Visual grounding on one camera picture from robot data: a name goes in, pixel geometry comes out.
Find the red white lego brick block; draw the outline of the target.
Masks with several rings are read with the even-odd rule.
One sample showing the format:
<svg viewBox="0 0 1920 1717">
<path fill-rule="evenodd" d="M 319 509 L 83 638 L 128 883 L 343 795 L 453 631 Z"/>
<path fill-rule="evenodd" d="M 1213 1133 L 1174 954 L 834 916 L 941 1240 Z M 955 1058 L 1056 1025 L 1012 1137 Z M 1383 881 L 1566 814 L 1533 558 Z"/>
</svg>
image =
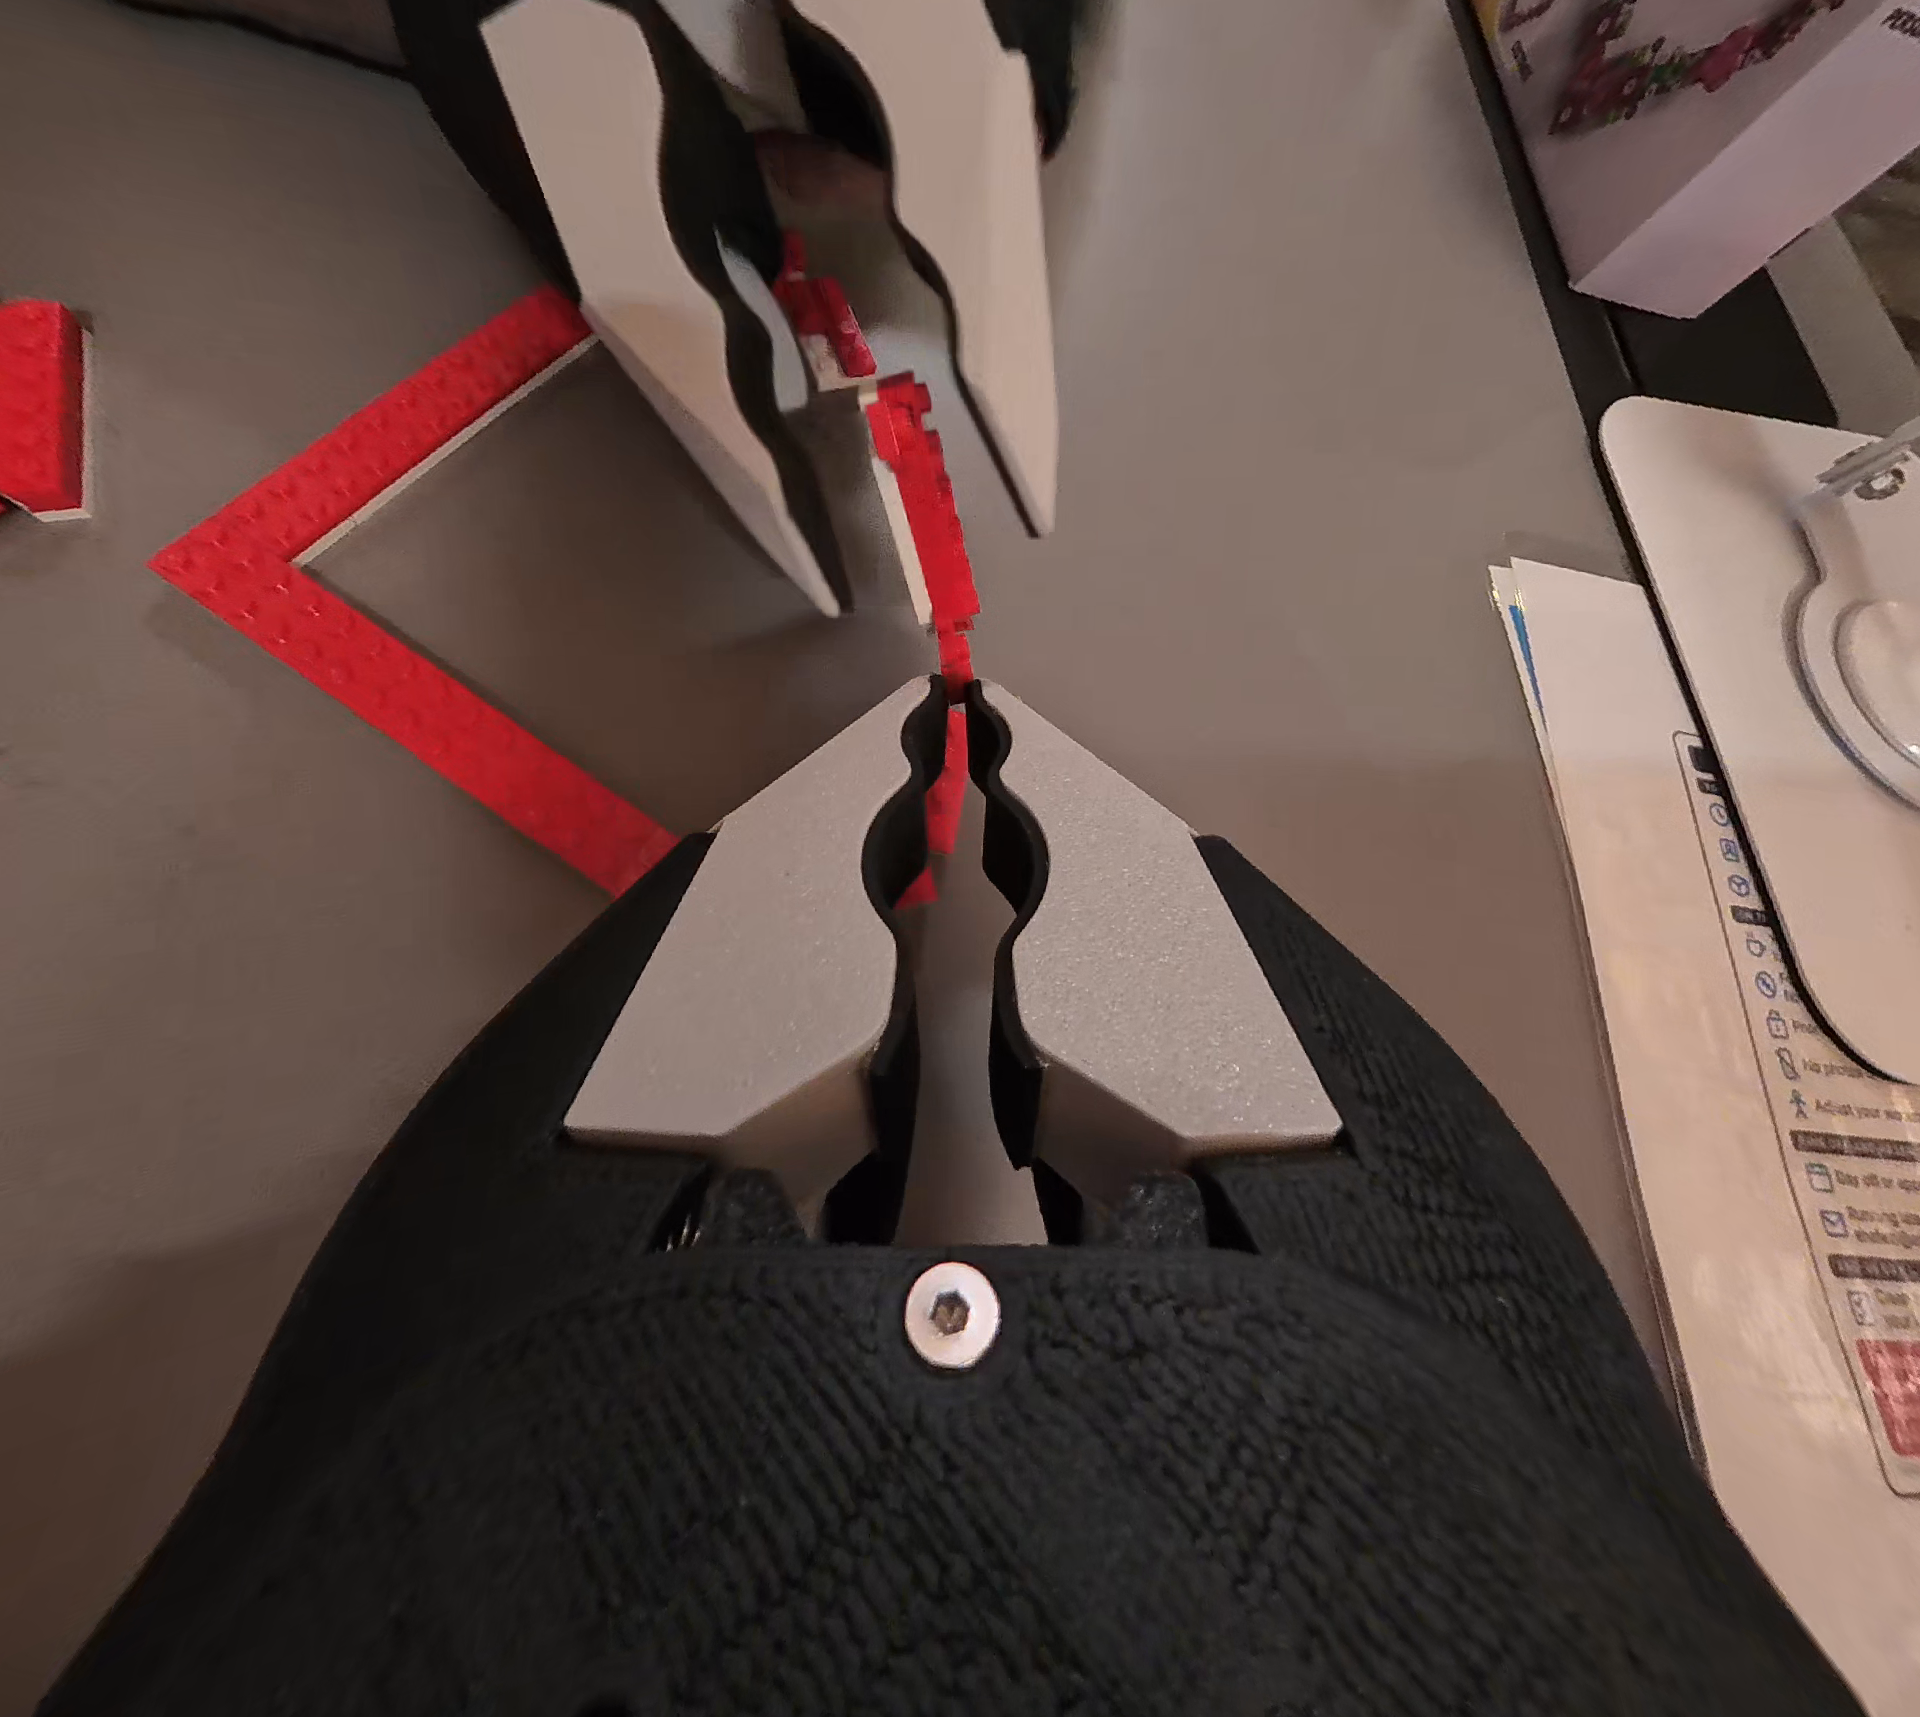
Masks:
<svg viewBox="0 0 1920 1717">
<path fill-rule="evenodd" d="M 40 526 L 87 518 L 89 339 L 78 313 L 1 307 L 1 505 Z"/>
</svg>

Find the long red white lego strip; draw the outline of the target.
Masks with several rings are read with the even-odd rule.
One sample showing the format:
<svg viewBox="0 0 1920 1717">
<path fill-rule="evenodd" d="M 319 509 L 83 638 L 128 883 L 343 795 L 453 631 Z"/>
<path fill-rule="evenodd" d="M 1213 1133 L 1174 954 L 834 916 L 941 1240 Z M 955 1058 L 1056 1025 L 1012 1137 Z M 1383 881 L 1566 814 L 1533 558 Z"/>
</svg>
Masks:
<svg viewBox="0 0 1920 1717">
<path fill-rule="evenodd" d="M 883 376 L 842 285 L 782 233 L 774 393 L 823 494 L 855 599 L 903 604 L 965 666 L 978 595 L 924 382 Z"/>
</svg>

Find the red L-shaped lego frame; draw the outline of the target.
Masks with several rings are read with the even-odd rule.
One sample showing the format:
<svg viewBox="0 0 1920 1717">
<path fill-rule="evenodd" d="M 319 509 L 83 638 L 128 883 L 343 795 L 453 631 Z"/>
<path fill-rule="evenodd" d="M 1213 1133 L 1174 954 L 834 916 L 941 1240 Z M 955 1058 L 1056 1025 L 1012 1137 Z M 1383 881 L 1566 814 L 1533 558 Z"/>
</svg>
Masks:
<svg viewBox="0 0 1920 1717">
<path fill-rule="evenodd" d="M 673 834 L 309 569 L 591 345 L 584 313 L 560 291 L 526 294 L 180 533 L 149 571 L 517 836 L 619 896 L 670 853 Z"/>
</svg>

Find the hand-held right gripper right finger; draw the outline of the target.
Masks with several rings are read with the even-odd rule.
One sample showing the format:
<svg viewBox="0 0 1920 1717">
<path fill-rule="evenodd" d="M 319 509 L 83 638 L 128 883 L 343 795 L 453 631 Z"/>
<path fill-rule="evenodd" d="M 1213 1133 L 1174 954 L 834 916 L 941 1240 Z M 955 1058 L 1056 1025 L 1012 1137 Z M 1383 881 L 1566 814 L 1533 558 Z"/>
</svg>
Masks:
<svg viewBox="0 0 1920 1717">
<path fill-rule="evenodd" d="M 995 1131 L 1077 1204 L 1323 1152 L 1335 1107 L 1198 834 L 995 683 L 967 696 L 995 946 Z"/>
</svg>

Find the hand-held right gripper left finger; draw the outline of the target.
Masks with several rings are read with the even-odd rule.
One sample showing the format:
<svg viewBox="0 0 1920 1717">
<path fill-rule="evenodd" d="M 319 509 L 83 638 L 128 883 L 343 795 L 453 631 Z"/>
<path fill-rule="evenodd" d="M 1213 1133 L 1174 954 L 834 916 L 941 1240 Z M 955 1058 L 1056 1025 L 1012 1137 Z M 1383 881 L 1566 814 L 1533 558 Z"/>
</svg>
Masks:
<svg viewBox="0 0 1920 1717">
<path fill-rule="evenodd" d="M 920 1094 L 901 920 L 950 705 L 914 679 L 709 832 L 567 1109 L 604 1148 L 767 1172 L 821 1227 L 896 1227 Z"/>
</svg>

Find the white printed paper sheets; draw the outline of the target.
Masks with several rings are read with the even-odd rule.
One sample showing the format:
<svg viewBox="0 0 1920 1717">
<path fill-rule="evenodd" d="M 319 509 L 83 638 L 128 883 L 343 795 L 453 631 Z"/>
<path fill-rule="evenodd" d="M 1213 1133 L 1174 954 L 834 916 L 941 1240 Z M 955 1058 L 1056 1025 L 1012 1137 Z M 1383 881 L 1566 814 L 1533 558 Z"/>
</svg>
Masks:
<svg viewBox="0 0 1920 1717">
<path fill-rule="evenodd" d="M 1915 1524 L 1915 1088 L 1815 1025 L 1635 586 L 1490 567 L 1691 1443 L 1854 1460 Z"/>
</svg>

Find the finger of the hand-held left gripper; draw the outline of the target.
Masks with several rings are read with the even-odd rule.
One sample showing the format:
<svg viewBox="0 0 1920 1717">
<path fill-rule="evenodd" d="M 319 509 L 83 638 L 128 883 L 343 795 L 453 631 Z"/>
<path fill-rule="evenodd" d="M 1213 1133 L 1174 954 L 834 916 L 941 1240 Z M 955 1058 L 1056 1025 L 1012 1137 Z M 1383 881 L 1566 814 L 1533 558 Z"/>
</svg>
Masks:
<svg viewBox="0 0 1920 1717">
<path fill-rule="evenodd" d="M 715 81 L 649 0 L 515 0 L 481 40 L 588 326 L 780 574 L 842 616 L 851 586 L 774 345 L 724 257 L 722 203 L 754 171 Z"/>
<path fill-rule="evenodd" d="M 1056 511 L 1040 141 L 1026 61 L 991 0 L 780 0 L 875 120 L 886 212 L 946 317 L 952 376 L 1030 537 Z"/>
</svg>

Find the white flat board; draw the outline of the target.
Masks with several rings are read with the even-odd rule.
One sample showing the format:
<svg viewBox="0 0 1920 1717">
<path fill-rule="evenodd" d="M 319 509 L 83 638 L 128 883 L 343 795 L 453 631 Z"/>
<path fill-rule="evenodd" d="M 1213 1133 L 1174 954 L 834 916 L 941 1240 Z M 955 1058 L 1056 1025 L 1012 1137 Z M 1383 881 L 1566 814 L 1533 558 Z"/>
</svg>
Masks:
<svg viewBox="0 0 1920 1717">
<path fill-rule="evenodd" d="M 1802 999 L 1917 1079 L 1917 429 L 1647 397 L 1600 419 L 1633 554 Z"/>
</svg>

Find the flower print cardboard box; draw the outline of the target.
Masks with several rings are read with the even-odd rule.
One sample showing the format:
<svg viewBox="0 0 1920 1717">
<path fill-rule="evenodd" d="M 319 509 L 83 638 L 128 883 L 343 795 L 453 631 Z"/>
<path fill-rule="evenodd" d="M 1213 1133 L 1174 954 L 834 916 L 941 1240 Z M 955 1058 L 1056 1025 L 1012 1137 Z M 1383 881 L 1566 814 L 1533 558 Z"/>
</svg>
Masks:
<svg viewBox="0 0 1920 1717">
<path fill-rule="evenodd" d="M 1471 0 L 1568 289 L 1710 311 L 1915 149 L 1915 0 Z"/>
</svg>

